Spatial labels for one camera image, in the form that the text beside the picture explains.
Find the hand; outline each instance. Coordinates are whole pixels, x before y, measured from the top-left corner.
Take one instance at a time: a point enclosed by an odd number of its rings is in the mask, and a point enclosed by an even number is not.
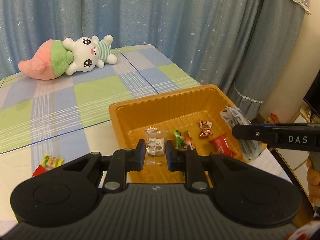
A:
[[[309,168],[307,173],[309,200],[315,204],[320,200],[320,172],[313,169],[310,156],[307,160],[307,167]]]

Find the green candy wrapper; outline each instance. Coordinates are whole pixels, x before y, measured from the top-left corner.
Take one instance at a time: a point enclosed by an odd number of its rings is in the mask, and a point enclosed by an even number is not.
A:
[[[174,130],[173,133],[176,138],[176,148],[181,149],[183,144],[183,138],[181,136],[181,132],[179,130]]]

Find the orange plastic tray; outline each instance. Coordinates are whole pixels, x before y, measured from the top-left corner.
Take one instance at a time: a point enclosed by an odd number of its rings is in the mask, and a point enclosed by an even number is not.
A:
[[[167,139],[175,140],[173,130],[188,130],[199,155],[216,152],[208,139],[227,133],[227,142],[236,153],[242,154],[230,128],[220,116],[225,106],[234,106],[231,100],[215,85],[205,85],[172,91],[160,95],[137,98],[112,104],[109,107],[111,121],[121,148],[135,148],[139,139],[146,139],[144,130],[148,127],[168,131]],[[199,120],[212,121],[212,136],[200,138]],[[176,183],[180,175],[165,172],[165,166],[145,165],[142,172],[132,172],[131,181],[145,183]]]

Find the wall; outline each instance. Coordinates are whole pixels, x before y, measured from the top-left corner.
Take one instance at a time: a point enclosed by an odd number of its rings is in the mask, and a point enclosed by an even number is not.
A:
[[[260,114],[271,112],[281,122],[292,122],[320,69],[320,0],[310,0],[311,15],[305,15],[293,51]]]

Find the yellow candy wrapper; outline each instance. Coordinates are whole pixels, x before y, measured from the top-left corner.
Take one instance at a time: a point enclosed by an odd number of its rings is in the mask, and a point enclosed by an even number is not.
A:
[[[42,159],[42,163],[41,163],[41,166],[42,167],[46,167],[47,166],[47,162],[50,158],[50,154],[49,153],[46,153],[44,156],[43,156],[43,159]]]
[[[63,159],[58,157],[50,157],[48,153],[46,153],[42,159],[41,166],[56,168],[62,165]]]

